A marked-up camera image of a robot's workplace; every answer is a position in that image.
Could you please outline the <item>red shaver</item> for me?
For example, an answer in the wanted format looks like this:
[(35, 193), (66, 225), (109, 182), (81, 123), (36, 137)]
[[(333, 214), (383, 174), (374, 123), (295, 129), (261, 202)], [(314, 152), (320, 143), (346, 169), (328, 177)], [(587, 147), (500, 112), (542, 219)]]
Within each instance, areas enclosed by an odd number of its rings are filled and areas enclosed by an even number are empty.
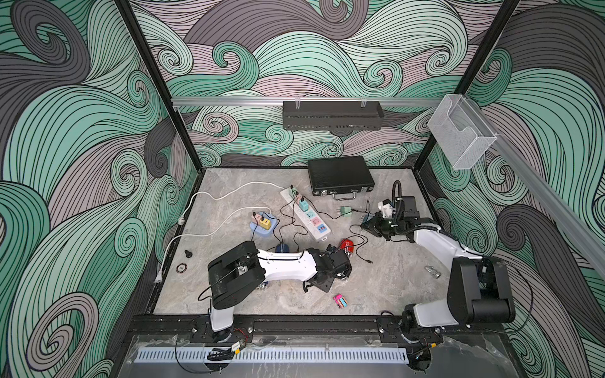
[(350, 239), (344, 239), (341, 241), (338, 249), (343, 250), (348, 255), (351, 255), (354, 253), (354, 242)]

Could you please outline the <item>green charger adapter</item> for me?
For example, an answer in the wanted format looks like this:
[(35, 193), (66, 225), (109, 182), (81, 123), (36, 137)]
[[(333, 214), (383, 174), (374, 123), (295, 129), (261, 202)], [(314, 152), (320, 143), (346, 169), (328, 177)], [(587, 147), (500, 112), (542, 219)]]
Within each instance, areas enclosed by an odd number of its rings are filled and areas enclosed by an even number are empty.
[(353, 213), (353, 210), (350, 206), (341, 206), (340, 207), (340, 216), (341, 217), (349, 217)]

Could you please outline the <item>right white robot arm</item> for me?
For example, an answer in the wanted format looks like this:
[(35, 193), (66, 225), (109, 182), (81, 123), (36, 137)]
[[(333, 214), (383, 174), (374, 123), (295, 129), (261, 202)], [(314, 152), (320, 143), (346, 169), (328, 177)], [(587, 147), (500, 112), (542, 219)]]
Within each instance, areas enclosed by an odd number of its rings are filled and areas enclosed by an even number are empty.
[(408, 305), (403, 312), (405, 329), (514, 321), (515, 301), (502, 260), (480, 255), (435, 220), (422, 217), (413, 197), (396, 196), (377, 207), (378, 212), (369, 215), (361, 229), (388, 242), (415, 243), (449, 272), (446, 297)]

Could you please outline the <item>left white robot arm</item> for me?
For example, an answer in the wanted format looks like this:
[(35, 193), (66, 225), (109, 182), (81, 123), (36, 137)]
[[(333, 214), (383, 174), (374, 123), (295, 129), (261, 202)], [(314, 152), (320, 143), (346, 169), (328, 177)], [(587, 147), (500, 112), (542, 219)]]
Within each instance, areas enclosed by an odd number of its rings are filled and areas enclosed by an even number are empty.
[(233, 327), (235, 307), (260, 284), (296, 280), (303, 283), (304, 291), (315, 287), (328, 292), (334, 280), (351, 275), (352, 265), (345, 250), (310, 248), (276, 253), (260, 250), (253, 241), (245, 241), (212, 260), (207, 271), (210, 326), (213, 332), (223, 332)]

